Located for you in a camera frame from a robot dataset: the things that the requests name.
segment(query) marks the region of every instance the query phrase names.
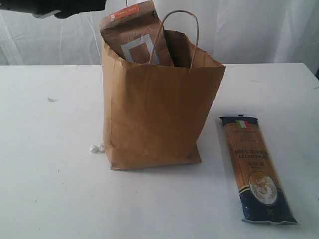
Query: table surface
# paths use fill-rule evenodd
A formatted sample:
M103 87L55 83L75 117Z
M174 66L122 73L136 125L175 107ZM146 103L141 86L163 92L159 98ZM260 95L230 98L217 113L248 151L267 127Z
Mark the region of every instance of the table surface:
M0 67L0 238L319 238L319 81L303 64L226 66L203 162L124 172L88 151L102 141L101 66ZM300 225L241 222L218 118L233 113L259 118Z

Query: orange label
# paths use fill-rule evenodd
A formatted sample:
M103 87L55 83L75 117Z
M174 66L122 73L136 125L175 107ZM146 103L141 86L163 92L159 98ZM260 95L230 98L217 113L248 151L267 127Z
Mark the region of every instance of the orange label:
M139 12L139 11L140 11L139 6L137 4L135 4L135 5L129 6L125 9L122 9L120 11L117 11L117 12L111 14L110 18L111 18L111 21L114 21L116 19L131 15L131 14Z

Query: white fabric curtain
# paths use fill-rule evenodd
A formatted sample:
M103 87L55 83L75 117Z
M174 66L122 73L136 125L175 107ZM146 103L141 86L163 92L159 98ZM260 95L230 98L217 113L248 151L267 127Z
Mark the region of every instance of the white fabric curtain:
M135 4L142 0L129 0ZM319 0L154 0L159 17L184 9L197 15L199 47L221 63L303 62L319 68ZM102 12L68 19L0 11L0 65L101 64L99 22L125 7L107 0ZM195 41L195 22L172 15L166 29Z

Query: small white stone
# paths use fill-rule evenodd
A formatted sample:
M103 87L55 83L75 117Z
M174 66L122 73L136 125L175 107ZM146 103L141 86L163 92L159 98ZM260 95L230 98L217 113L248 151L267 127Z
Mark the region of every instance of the small white stone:
M101 143L101 144L99 145L99 151L100 151L101 153L104 152L104 145L103 145L103 143Z
M91 152L91 153L97 153L98 151L99 151L98 146L92 145L92 146L90 147L90 152Z

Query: spaghetti package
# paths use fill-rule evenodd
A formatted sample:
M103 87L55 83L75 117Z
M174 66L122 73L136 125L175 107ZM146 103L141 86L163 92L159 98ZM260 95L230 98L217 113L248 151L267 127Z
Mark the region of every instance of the spaghetti package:
M297 224L254 117L221 117L236 177L244 222Z

